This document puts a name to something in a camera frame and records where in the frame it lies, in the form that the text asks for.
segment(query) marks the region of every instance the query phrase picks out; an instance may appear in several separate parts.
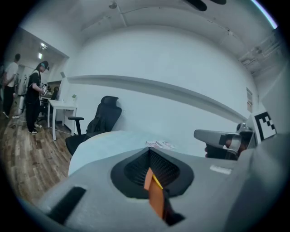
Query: black t-shirt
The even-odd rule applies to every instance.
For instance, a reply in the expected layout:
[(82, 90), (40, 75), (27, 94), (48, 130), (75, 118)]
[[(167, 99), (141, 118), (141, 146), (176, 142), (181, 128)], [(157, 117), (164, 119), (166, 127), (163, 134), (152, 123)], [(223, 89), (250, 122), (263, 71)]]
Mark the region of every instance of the black t-shirt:
[(32, 88), (33, 83), (40, 87), (41, 76), (38, 71), (34, 71), (29, 77), (28, 88), (26, 92), (26, 101), (28, 103), (35, 103), (39, 99), (39, 92)]

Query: man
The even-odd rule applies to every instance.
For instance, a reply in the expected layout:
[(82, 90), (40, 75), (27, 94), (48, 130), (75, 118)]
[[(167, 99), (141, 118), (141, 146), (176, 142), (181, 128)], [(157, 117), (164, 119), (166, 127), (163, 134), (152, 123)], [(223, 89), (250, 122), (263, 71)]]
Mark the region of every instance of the man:
[(16, 54), (14, 62), (11, 63), (4, 72), (4, 102), (3, 102), (3, 114), (6, 118), (9, 118), (10, 109), (13, 103), (14, 94), (14, 78), (18, 71), (18, 61), (20, 60), (20, 54)]

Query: white t-shirt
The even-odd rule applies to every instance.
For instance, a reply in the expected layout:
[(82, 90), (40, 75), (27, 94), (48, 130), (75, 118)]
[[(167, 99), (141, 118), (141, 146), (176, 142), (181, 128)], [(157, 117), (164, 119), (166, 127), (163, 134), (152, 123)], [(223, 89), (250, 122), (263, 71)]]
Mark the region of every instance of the white t-shirt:
[[(6, 80), (7, 81), (10, 81), (10, 79), (16, 75), (18, 71), (18, 64), (15, 63), (15, 62), (12, 62), (7, 68), (6, 68), (6, 71), (7, 72), (7, 78)], [(14, 86), (14, 80), (12, 80), (7, 86), (9, 87), (13, 87)]]

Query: person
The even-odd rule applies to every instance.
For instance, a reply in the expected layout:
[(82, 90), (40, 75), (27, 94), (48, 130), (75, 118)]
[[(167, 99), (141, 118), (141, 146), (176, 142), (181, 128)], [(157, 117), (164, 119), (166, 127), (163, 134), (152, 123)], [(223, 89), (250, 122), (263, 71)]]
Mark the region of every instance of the person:
[(40, 108), (39, 94), (45, 94), (45, 90), (40, 88), (41, 75), (45, 70), (49, 70), (49, 64), (47, 61), (42, 61), (36, 67), (29, 77), (28, 89), (25, 96), (25, 106), (26, 106), (26, 124), (28, 132), (32, 134), (37, 134), (37, 130), (34, 126)]
[(20, 54), (16, 54), (14, 62), (12, 62), (4, 72), (4, 102), (3, 102), (3, 114), (6, 118), (9, 118), (10, 110), (14, 98), (14, 78), (18, 71), (18, 61), (20, 60)]
[(3, 60), (0, 61), (0, 101), (3, 101), (4, 97), (3, 97), (3, 90), (2, 90), (2, 77), (4, 76), (4, 62)]

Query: paper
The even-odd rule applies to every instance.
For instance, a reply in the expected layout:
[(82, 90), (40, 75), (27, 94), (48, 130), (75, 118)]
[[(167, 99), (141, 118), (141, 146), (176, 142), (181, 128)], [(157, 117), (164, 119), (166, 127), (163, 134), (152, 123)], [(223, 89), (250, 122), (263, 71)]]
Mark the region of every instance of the paper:
[(147, 141), (147, 147), (156, 147), (156, 148), (163, 148), (163, 149), (173, 149), (175, 148), (172, 144), (166, 141)]

